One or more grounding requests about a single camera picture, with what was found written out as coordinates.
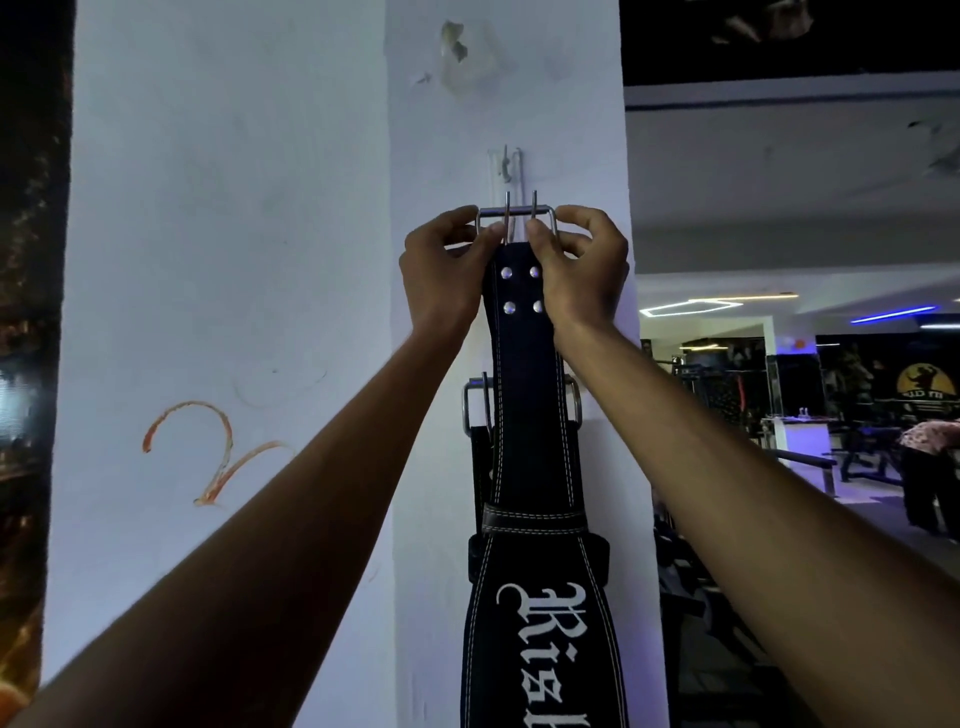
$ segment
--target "blue neon light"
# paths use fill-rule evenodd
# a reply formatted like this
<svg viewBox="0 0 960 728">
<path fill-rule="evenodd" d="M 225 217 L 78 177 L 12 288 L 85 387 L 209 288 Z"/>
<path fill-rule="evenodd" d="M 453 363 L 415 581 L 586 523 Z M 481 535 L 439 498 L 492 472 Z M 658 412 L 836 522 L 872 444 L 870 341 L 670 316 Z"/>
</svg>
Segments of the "blue neon light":
<svg viewBox="0 0 960 728">
<path fill-rule="evenodd" d="M 907 308 L 903 311 L 891 311 L 890 313 L 879 313 L 876 316 L 867 316 L 863 319 L 853 319 L 851 324 L 870 324 L 874 321 L 886 321 L 887 319 L 898 319 L 903 316 L 912 316 L 915 313 L 926 313 L 927 311 L 932 311 L 938 306 L 935 305 L 925 305 L 920 308 Z"/>
</svg>

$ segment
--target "wall logo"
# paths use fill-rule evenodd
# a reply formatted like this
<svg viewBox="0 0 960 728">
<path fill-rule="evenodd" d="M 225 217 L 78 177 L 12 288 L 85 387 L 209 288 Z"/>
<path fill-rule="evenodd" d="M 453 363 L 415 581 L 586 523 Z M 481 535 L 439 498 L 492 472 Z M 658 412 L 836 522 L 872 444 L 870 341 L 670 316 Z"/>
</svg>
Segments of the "wall logo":
<svg viewBox="0 0 960 728">
<path fill-rule="evenodd" d="M 955 400 L 953 381 L 933 364 L 911 364 L 897 377 L 897 394 L 909 400 Z"/>
</svg>

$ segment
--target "forearm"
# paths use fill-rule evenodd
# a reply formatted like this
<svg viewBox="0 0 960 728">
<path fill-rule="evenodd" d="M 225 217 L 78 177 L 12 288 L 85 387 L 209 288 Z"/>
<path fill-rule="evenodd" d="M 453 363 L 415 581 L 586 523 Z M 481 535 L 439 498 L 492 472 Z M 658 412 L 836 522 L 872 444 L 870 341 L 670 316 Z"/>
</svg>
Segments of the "forearm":
<svg viewBox="0 0 960 728">
<path fill-rule="evenodd" d="M 737 610 L 820 715 L 960 715 L 957 586 L 723 425 L 612 328 L 568 361 Z"/>
<path fill-rule="evenodd" d="M 458 343 L 415 335 L 404 344 L 16 727 L 166 726 L 185 715 L 210 725 L 292 723 Z"/>
</svg>

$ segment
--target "black leather belt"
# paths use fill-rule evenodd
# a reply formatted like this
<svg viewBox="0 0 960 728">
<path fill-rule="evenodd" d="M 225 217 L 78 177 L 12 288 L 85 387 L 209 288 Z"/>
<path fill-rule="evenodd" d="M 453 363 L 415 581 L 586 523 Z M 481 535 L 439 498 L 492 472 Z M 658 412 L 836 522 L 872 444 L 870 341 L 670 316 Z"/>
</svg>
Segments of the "black leather belt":
<svg viewBox="0 0 960 728">
<path fill-rule="evenodd" d="M 537 205 L 483 217 L 550 215 Z M 529 243 L 501 245 L 483 287 L 493 376 L 464 388 L 473 452 L 477 532 L 464 636 L 463 728 L 626 728 L 620 658 L 603 587 L 610 546 L 588 531 L 576 382 L 564 373 L 543 309 Z M 574 387 L 578 416 L 567 414 Z M 482 389 L 487 423 L 470 426 L 468 394 Z M 493 398 L 491 411 L 488 399 Z"/>
</svg>

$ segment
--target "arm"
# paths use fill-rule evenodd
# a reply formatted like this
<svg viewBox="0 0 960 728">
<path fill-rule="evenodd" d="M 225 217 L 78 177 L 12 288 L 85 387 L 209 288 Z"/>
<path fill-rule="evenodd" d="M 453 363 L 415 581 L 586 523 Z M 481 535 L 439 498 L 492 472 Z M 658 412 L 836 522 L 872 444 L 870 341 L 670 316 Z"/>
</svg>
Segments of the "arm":
<svg viewBox="0 0 960 728">
<path fill-rule="evenodd" d="M 592 233 L 528 228 L 558 349 L 793 685 L 827 725 L 954 725 L 960 585 L 728 428 L 621 336 L 626 241 L 599 210 L 557 213 Z"/>
<path fill-rule="evenodd" d="M 74 659 L 15 728 L 293 723 L 476 316 L 502 226 L 482 231 L 459 250 L 465 255 L 444 250 L 473 238 L 475 214 L 454 210 L 408 236 L 400 266 L 411 337 L 262 491 Z"/>
</svg>

